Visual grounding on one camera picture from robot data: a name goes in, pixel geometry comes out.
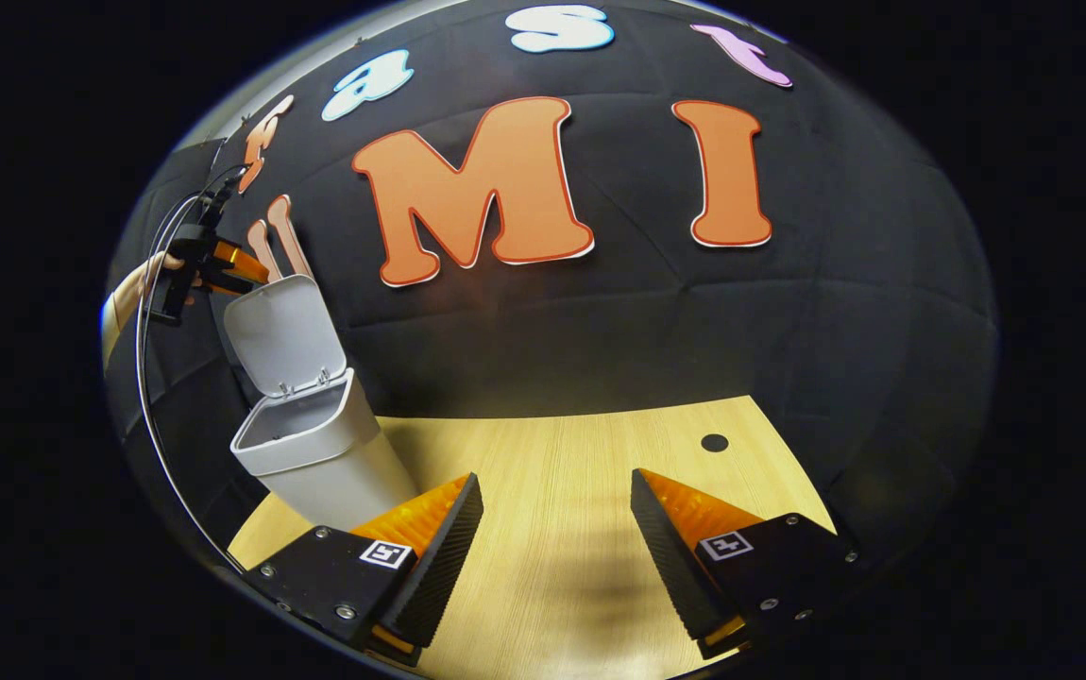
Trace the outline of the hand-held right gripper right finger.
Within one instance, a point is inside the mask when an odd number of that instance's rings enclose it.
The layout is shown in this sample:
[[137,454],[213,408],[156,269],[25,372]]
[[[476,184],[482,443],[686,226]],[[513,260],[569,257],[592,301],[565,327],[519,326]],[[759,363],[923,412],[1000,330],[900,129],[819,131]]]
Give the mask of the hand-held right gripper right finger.
[[864,585],[861,552],[799,513],[763,519],[645,468],[631,512],[705,659],[790,644]]

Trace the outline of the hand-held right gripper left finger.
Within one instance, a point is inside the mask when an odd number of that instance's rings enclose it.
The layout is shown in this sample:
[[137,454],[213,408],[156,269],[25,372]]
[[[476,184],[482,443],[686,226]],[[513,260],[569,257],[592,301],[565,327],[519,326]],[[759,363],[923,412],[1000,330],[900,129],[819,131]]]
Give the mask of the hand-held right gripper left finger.
[[247,569],[247,585],[354,653],[414,667],[483,512],[478,475],[460,475],[352,530],[314,526]]

